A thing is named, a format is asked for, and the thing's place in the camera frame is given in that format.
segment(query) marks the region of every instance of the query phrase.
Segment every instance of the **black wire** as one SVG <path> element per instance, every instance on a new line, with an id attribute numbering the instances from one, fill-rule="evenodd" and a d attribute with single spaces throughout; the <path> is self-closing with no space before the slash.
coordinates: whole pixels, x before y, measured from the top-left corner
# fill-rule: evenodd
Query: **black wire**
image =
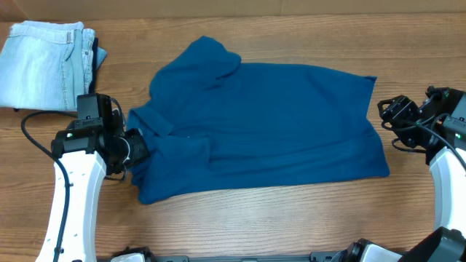
<path id="1" fill-rule="evenodd" d="M 115 105 L 118 107 L 119 115 L 122 116 L 122 118 L 123 118 L 123 126 L 126 127 L 126 118 L 125 118 L 125 115 L 123 114 L 122 107 L 119 105 L 117 99 L 110 98 L 110 100 L 113 101 L 113 103 L 115 103 Z"/>
<path id="2" fill-rule="evenodd" d="M 430 129 L 433 130 L 433 129 L 434 129 L 434 126 L 435 126 L 435 124 L 437 124 L 438 120 L 442 119 L 442 117 L 445 117 L 445 116 L 450 116 L 450 114 L 448 114 L 448 113 L 439 114 L 439 115 L 434 119 L 434 121 L 432 122 L 432 124 L 430 124 Z"/>
<path id="3" fill-rule="evenodd" d="M 459 163 L 463 166 L 463 168 L 466 170 L 466 162 L 463 160 L 463 158 L 461 157 L 461 155 L 459 155 L 458 151 L 447 141 L 445 140 L 445 138 L 442 138 L 439 134 L 437 134 L 436 132 L 430 130 L 429 128 L 423 126 L 423 125 L 420 125 L 420 124 L 417 124 L 417 123 L 414 123 L 414 122 L 411 122 L 411 121 L 407 121 L 407 120 L 403 120 L 402 122 L 404 122 L 405 124 L 409 124 L 413 127 L 418 127 L 420 128 L 422 131 L 424 132 L 428 132 L 429 134 L 435 136 L 436 138 L 438 138 L 440 141 L 442 141 L 442 143 L 451 150 L 451 152 L 455 155 L 455 157 L 458 159 Z"/>
<path id="4" fill-rule="evenodd" d="M 399 140 L 400 140 L 400 138 L 395 138 L 395 139 L 392 140 L 392 146 L 394 148 L 398 149 L 399 151 L 411 152 L 411 153 L 423 153 L 423 154 L 425 154 L 427 152 L 427 151 L 422 150 L 422 149 L 401 148 L 401 147 L 395 145 L 395 143 L 397 143 Z"/>
<path id="5" fill-rule="evenodd" d="M 53 161 L 57 163 L 58 167 L 63 173 L 63 179 L 65 181 L 65 204 L 63 206 L 63 214 L 61 217 L 60 230 L 58 231 L 57 246 L 54 249 L 55 254 L 53 255 L 53 262 L 58 262 L 58 257 L 62 253 L 61 244 L 63 241 L 63 233 L 65 232 L 66 217 L 68 216 L 68 208 L 69 208 L 69 203 L 70 203 L 70 181 L 68 178 L 68 173 L 66 172 L 66 169 L 61 163 L 61 161 L 55 156 L 53 156 L 53 154 L 50 151 L 48 151 L 45 147 L 43 147 L 39 142 L 34 140 L 34 138 L 32 138 L 31 135 L 29 135 L 28 131 L 26 130 L 26 127 L 25 127 L 26 121 L 28 121 L 28 119 L 30 119 L 33 116 L 38 116 L 41 114 L 60 114 L 60 115 L 71 116 L 71 117 L 76 117 L 76 115 L 71 114 L 71 113 L 61 112 L 61 111 L 39 111 L 39 112 L 35 112 L 35 113 L 27 115 L 21 122 L 21 130 L 23 131 L 24 136 L 26 136 L 26 138 L 32 144 L 34 144 L 38 149 L 40 149 L 47 156 L 53 159 Z"/>
<path id="6" fill-rule="evenodd" d="M 432 120 L 433 118 L 435 117 L 435 115 L 429 117 L 428 119 L 424 120 L 421 124 L 427 124 L 430 120 Z M 394 132 L 402 132 L 402 131 L 407 131 L 407 130 L 412 130 L 416 127 L 403 127 L 403 128 L 392 128 L 392 127 L 388 127 L 386 126 L 386 123 L 388 123 L 387 121 L 383 121 L 382 122 L 382 127 L 386 130 L 389 130 L 389 131 L 394 131 Z"/>

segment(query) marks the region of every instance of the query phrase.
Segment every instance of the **denim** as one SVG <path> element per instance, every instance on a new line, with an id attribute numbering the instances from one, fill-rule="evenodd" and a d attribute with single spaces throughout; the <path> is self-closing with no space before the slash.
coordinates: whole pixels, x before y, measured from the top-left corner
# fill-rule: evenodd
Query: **denim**
<path id="1" fill-rule="evenodd" d="M 14 24 L 0 54 L 0 106 L 75 111 L 92 81 L 94 38 L 81 22 Z"/>
<path id="2" fill-rule="evenodd" d="M 105 60 L 105 57 L 107 57 L 107 51 L 105 51 L 104 49 L 100 47 L 97 47 L 97 68 L 96 69 L 100 68 L 100 65 Z"/>

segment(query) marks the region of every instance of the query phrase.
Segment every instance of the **wood grain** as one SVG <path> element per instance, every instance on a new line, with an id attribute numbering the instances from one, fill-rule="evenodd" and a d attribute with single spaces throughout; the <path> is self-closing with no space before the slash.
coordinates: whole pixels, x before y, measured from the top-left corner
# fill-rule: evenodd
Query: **wood grain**
<path id="1" fill-rule="evenodd" d="M 31 20 L 466 12 L 464 0 L 15 0 Z"/>
<path id="2" fill-rule="evenodd" d="M 0 21 L 23 21 L 26 19 L 23 11 L 18 7 L 15 0 L 0 1 Z"/>
<path id="3" fill-rule="evenodd" d="M 105 181 L 100 193 L 98 255 L 148 245 L 159 255 L 272 255 L 340 250 L 361 237 L 405 250 L 433 229 L 432 178 L 424 158 L 396 151 L 380 128 L 379 100 L 416 102 L 428 84 L 466 84 L 466 14 L 102 20 L 94 28 L 108 57 L 97 91 L 127 112 L 149 100 L 154 74 L 201 35 L 244 62 L 304 63 L 378 76 L 368 118 L 382 137 L 392 174 L 345 183 L 209 191 L 153 205 L 138 190 Z M 0 42 L 8 23 L 0 23 Z M 52 161 L 20 131 L 30 111 L 0 108 L 0 261 L 34 261 L 47 230 Z M 70 119 L 28 123 L 49 145 Z"/>

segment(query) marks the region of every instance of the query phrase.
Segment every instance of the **blue shirt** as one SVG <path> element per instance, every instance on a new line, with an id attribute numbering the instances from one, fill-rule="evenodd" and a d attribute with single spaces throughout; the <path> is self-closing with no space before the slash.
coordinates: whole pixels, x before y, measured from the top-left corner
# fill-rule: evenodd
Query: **blue shirt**
<path id="1" fill-rule="evenodd" d="M 139 200 L 226 188 L 388 176 L 366 114 L 376 77 L 310 65 L 241 63 L 201 37 L 130 110 L 151 157 L 132 168 Z"/>

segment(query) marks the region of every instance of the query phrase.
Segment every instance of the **wooden table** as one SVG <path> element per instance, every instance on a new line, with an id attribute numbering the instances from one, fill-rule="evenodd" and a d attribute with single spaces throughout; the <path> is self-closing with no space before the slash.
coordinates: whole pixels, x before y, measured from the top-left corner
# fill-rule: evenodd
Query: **wooden table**
<path id="1" fill-rule="evenodd" d="M 127 112 L 149 99 L 154 74 L 202 35 L 244 62 L 303 63 L 378 76 L 368 118 L 392 174 L 345 183 L 209 191 L 141 205 L 129 181 L 104 181 L 98 255 L 148 245 L 159 255 L 273 255 L 340 250 L 361 237 L 406 250 L 433 229 L 434 191 L 424 157 L 396 151 L 376 103 L 404 94 L 420 103 L 428 84 L 466 90 L 466 15 L 322 15 L 86 22 L 108 57 L 97 91 Z M 0 24 L 0 42 L 9 23 Z M 53 195 L 52 161 L 20 121 L 0 109 L 0 261 L 34 261 Z M 49 145 L 70 119 L 43 116 L 28 130 Z"/>

